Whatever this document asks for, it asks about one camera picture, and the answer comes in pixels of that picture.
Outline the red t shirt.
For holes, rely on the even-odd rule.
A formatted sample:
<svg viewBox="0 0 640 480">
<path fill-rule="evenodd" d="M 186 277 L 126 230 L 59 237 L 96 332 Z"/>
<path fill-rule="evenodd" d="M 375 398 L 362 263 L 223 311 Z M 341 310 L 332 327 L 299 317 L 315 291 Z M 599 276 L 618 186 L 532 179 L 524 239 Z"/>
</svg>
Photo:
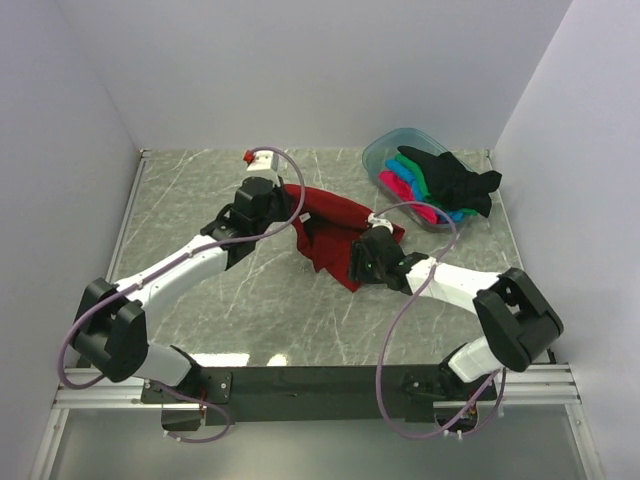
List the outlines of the red t shirt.
<svg viewBox="0 0 640 480">
<path fill-rule="evenodd" d="M 356 292 L 362 282 L 349 279 L 352 243 L 370 228 L 372 213 L 348 198 L 307 187 L 300 215 L 292 223 L 297 250 L 312 261 L 316 272 L 326 270 L 346 289 Z"/>
</svg>

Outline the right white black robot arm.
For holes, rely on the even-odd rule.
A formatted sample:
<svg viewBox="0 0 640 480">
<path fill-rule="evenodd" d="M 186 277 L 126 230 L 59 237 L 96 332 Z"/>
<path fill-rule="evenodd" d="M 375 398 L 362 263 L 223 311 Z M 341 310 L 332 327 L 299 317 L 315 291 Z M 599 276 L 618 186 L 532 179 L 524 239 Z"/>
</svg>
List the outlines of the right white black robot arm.
<svg viewBox="0 0 640 480">
<path fill-rule="evenodd" d="M 564 332 L 560 317 L 525 271 L 482 272 L 418 252 L 406 254 L 386 227 L 373 227 L 352 243 L 348 278 L 476 315 L 482 336 L 441 362 L 439 387 L 452 399 L 464 397 L 475 381 L 497 370 L 525 371 Z"/>
</svg>

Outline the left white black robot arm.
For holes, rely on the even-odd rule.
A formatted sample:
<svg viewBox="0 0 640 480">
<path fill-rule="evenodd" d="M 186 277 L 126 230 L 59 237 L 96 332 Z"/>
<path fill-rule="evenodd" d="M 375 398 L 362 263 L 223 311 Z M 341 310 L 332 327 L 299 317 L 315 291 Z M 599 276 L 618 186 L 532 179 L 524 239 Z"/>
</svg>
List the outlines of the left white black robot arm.
<svg viewBox="0 0 640 480">
<path fill-rule="evenodd" d="M 288 227 L 304 200 L 287 193 L 282 182 L 245 179 L 234 200 L 184 247 L 115 283 L 90 283 L 65 344 L 114 383 L 144 378 L 164 384 L 176 401 L 193 399 L 200 388 L 197 363 L 175 347 L 151 342 L 148 320 L 252 253 L 259 240 L 274 234 L 273 224 Z"/>
</svg>

